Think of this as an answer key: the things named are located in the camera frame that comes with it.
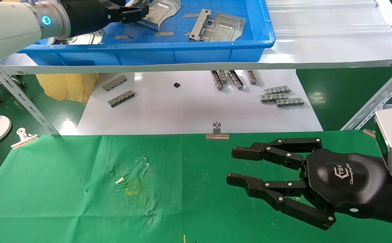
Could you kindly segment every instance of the green tablecloth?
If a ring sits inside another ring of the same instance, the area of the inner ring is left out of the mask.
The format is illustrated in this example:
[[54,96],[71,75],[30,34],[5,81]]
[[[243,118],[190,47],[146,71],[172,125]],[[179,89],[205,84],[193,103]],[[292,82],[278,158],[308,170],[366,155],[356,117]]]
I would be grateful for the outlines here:
[[322,231],[226,184],[229,172],[297,180],[297,171],[230,156],[233,146],[279,137],[321,137],[334,152],[379,155],[359,131],[231,134],[229,141],[43,135],[11,151],[0,168],[0,242],[392,241],[391,223],[337,214]]

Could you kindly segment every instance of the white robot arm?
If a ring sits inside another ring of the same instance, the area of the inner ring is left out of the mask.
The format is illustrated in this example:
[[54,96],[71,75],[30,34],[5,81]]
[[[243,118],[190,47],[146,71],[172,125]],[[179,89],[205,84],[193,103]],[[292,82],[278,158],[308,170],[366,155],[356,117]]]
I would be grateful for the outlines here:
[[0,60],[43,38],[64,40],[111,22],[140,21],[148,11],[148,6],[125,7],[125,0],[0,2]]

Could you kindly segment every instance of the blue led ring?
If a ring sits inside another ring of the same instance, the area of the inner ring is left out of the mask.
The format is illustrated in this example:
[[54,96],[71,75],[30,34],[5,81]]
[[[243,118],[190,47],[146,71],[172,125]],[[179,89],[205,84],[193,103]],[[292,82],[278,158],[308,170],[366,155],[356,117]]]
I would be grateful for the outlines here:
[[43,24],[49,26],[52,23],[52,20],[49,18],[49,16],[43,16],[41,18],[41,21],[43,22]]

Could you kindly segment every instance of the blue plastic tray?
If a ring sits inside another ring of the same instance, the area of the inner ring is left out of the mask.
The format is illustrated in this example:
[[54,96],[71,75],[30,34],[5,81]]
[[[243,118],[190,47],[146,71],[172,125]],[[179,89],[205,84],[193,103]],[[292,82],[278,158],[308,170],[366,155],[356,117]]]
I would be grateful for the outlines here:
[[[241,37],[234,42],[189,42],[184,32],[192,31],[202,8],[246,19]],[[265,48],[276,40],[265,0],[181,0],[181,9],[165,20],[161,31],[173,36],[156,37],[154,30],[136,23],[111,23],[97,45],[45,45],[40,40],[19,53],[26,53],[38,65],[154,65],[205,62],[257,62]],[[115,40],[128,34],[133,39]]]

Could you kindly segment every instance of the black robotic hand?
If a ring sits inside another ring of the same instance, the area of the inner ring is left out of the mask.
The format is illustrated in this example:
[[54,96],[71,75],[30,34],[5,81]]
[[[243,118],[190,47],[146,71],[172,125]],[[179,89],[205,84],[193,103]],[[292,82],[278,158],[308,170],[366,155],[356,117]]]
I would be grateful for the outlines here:
[[126,7],[125,0],[60,0],[71,26],[69,37],[103,29],[110,23],[124,24],[142,20],[148,5]]
[[[304,159],[295,153],[311,154]],[[334,153],[323,149],[316,137],[234,147],[232,157],[300,169],[299,181],[262,181],[231,173],[226,178],[229,185],[243,187],[249,197],[263,199],[298,220],[323,230],[335,223],[335,213],[392,223],[392,177],[380,157]],[[314,207],[287,198],[301,195]]]

